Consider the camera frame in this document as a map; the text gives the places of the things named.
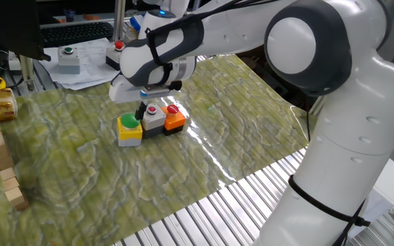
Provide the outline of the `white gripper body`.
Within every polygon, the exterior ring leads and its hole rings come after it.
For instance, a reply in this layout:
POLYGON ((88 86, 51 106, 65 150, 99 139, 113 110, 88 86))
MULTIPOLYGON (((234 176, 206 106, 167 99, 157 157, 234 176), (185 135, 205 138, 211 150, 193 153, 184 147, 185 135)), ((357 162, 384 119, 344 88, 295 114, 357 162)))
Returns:
POLYGON ((116 104, 140 101, 140 87, 135 87, 126 78, 117 74, 111 81, 109 97, 116 104))

